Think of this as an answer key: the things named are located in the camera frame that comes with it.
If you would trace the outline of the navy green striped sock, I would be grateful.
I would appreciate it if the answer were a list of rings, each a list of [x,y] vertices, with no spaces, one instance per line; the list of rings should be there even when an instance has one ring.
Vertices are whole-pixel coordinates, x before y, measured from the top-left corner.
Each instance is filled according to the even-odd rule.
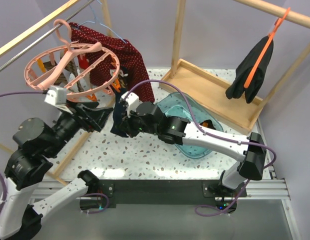
[[[124,106],[120,103],[121,96],[127,92],[126,88],[121,88],[120,92],[115,91],[115,105],[113,108],[113,125],[110,132],[114,135],[122,138],[128,138],[129,136],[122,130],[119,129],[119,125],[122,123],[122,112],[125,112]]]

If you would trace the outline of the red black argyle sock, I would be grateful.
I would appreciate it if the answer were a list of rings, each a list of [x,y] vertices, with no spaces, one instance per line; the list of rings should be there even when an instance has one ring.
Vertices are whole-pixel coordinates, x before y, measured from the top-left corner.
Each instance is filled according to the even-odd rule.
[[[210,128],[210,129],[214,129],[215,128],[214,125],[213,125],[213,122],[210,119],[207,119],[207,120],[201,122],[200,125],[202,127],[205,127],[205,128]]]

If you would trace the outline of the pink round sock hanger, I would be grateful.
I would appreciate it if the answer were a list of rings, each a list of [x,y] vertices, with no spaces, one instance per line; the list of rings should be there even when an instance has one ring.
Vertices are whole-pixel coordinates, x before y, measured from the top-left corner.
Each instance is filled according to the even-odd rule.
[[[53,86],[54,83],[58,80],[59,76],[63,73],[65,67],[70,63],[74,58],[81,56],[83,57],[85,54],[91,54],[102,51],[103,54],[93,63],[91,63],[88,68],[86,68],[82,73],[80,73],[77,77],[75,77],[72,81],[68,82],[64,88],[68,90],[73,87],[77,82],[83,79],[86,75],[88,75],[92,70],[97,68],[97,66],[103,62],[107,57],[111,57],[112,64],[115,67],[115,72],[109,80],[106,80],[101,86],[96,88],[90,88],[83,92],[70,92],[67,94],[67,98],[70,99],[78,99],[80,97],[88,97],[96,92],[102,91],[111,84],[113,84],[118,78],[120,71],[120,61],[114,52],[109,50],[106,47],[103,47],[100,42],[96,42],[94,44],[90,43],[78,43],[77,41],[69,42],[65,38],[63,38],[57,29],[56,31],[57,38],[63,43],[63,45],[48,49],[37,56],[35,56],[25,67],[24,69],[24,79],[26,85],[34,90],[47,90],[49,87]],[[32,69],[33,64],[37,62],[37,60],[43,57],[52,57],[55,52],[65,51],[63,57],[60,59],[57,65],[55,65],[52,69],[46,71],[41,76],[37,76]]]

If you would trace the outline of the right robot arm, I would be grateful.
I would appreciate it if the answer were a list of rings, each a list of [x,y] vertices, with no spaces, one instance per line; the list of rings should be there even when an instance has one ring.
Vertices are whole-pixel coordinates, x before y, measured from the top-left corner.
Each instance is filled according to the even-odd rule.
[[[121,104],[124,111],[120,128],[131,138],[139,133],[155,135],[166,144],[202,147],[234,159],[236,162],[221,173],[215,187],[222,196],[230,196],[245,180],[263,178],[266,150],[259,133],[230,134],[203,127],[186,118],[166,116],[152,102]]]

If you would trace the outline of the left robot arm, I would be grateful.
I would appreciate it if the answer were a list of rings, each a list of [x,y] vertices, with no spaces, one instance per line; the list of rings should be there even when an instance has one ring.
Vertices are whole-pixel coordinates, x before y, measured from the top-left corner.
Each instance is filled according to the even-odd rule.
[[[91,171],[81,171],[77,178],[51,196],[30,204],[35,189],[53,166],[63,147],[81,129],[100,132],[112,113],[112,107],[98,107],[97,102],[66,103],[53,127],[38,117],[25,120],[13,136],[18,149],[10,156],[4,176],[0,202],[0,240],[30,240],[43,223],[62,207],[82,196],[98,195],[99,179]]]

